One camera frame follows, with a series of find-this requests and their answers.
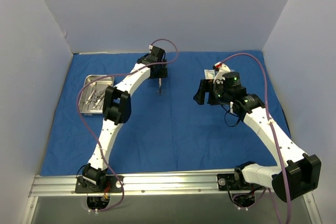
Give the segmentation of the white sterile packet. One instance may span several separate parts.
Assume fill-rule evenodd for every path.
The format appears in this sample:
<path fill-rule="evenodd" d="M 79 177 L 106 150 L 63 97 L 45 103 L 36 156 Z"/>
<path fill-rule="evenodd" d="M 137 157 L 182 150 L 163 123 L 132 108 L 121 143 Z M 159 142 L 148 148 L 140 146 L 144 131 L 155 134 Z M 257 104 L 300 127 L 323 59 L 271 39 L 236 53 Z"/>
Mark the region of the white sterile packet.
<path fill-rule="evenodd" d="M 216 72 L 215 72 L 215 70 L 205 69 L 204 70 L 204 75 L 205 75 L 205 79 L 214 80 Z"/>

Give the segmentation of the blue surgical drape cloth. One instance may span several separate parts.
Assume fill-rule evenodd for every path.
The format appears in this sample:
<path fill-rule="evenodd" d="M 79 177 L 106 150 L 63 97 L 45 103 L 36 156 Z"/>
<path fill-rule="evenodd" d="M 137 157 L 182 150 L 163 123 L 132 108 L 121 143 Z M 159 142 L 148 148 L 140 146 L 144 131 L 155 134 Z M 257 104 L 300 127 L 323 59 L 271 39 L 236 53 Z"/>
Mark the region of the blue surgical drape cloth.
<path fill-rule="evenodd" d="M 134 67 L 139 54 L 97 54 L 73 56 L 41 167 L 42 176 L 75 175 L 91 157 L 102 129 L 100 115 L 81 119 L 76 98 L 85 78 L 91 74 L 114 74 L 115 81 Z M 172 172 L 233 168 L 248 161 L 274 166 L 276 161 L 258 136 L 244 123 L 227 115 L 217 105 L 198 105 L 193 96 L 204 70 L 225 60 L 240 73 L 249 93 L 269 103 L 270 114 L 288 132 L 282 107 L 271 82 L 264 77 L 264 56 L 249 51 L 246 56 L 232 52 L 167 53 L 172 60 L 168 77 L 144 81 L 131 98 L 132 113 L 118 133 L 109 164 L 118 173 Z"/>

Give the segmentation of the metal surgical instrument tray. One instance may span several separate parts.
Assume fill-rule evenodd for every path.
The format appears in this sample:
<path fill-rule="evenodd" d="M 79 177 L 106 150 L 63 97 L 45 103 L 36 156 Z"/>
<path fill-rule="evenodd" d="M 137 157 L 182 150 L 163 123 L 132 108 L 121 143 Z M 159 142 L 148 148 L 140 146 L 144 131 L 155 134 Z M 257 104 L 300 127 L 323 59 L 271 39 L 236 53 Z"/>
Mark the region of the metal surgical instrument tray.
<path fill-rule="evenodd" d="M 78 103 L 79 112 L 84 115 L 102 114 L 105 90 L 113 83 L 114 77 L 88 75 Z"/>

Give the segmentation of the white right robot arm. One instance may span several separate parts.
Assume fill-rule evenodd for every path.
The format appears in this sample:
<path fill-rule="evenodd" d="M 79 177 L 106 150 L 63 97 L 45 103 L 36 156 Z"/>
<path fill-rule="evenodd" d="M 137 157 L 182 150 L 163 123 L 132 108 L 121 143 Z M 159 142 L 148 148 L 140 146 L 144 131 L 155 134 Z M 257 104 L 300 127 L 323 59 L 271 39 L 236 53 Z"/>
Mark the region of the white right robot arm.
<path fill-rule="evenodd" d="M 228 105 L 259 137 L 276 161 L 275 166 L 246 162 L 235 167 L 233 182 L 271 188 L 282 201 L 296 199 L 318 187 L 321 160 L 299 148 L 267 113 L 258 95 L 248 93 L 238 72 L 220 72 L 219 79 L 202 79 L 193 99 L 197 104 Z"/>

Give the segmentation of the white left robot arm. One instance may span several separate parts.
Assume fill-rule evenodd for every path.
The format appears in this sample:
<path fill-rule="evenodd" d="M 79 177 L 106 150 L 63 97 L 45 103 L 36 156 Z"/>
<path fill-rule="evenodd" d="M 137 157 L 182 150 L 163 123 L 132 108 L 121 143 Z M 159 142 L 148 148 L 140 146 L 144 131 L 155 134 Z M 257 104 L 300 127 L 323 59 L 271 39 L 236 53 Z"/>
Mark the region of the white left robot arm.
<path fill-rule="evenodd" d="M 152 45 L 149 50 L 137 60 L 129 75 L 115 86 L 108 86 L 105 91 L 99 142 L 82 172 L 87 186 L 94 192 L 105 188 L 108 158 L 121 127 L 130 118 L 131 96 L 145 80 L 167 77 L 165 51 Z"/>

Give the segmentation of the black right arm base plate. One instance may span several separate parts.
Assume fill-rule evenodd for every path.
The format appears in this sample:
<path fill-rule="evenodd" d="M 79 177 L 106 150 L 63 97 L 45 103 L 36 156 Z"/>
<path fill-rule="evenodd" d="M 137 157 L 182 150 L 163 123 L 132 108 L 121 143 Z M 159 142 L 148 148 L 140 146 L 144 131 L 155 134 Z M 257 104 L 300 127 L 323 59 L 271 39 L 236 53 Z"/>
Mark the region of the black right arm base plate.
<path fill-rule="evenodd" d="M 261 190 L 263 186 L 258 184 L 249 184 L 236 178 L 234 173 L 219 173 L 217 177 L 217 186 L 220 191 L 252 191 Z"/>

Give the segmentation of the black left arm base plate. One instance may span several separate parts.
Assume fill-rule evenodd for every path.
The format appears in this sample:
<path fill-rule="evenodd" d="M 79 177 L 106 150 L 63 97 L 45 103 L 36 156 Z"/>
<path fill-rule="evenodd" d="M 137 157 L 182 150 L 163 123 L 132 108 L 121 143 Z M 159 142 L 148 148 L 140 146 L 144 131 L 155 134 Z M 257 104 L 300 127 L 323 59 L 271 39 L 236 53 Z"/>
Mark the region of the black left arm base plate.
<path fill-rule="evenodd" d="M 78 176 L 75 184 L 76 194 L 93 194 L 93 193 L 121 193 L 121 183 L 115 176 L 106 175 L 97 184 L 93 180 L 87 180 L 83 176 Z"/>

